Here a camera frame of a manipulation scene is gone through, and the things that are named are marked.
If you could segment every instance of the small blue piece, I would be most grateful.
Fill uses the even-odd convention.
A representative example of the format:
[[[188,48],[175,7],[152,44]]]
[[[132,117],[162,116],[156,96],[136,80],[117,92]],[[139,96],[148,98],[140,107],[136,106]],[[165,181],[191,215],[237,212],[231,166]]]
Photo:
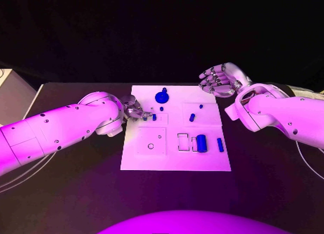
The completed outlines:
[[[156,93],[155,100],[158,103],[164,104],[169,100],[169,95],[166,93],[166,88],[162,89],[162,92]]]
[[[195,142],[197,142],[197,151],[200,153],[205,153],[208,151],[205,135],[198,135],[195,137]]]
[[[191,114],[191,116],[190,116],[190,122],[194,122],[194,119],[195,119],[195,114]]]
[[[217,138],[217,143],[218,143],[220,152],[224,152],[221,138]]]

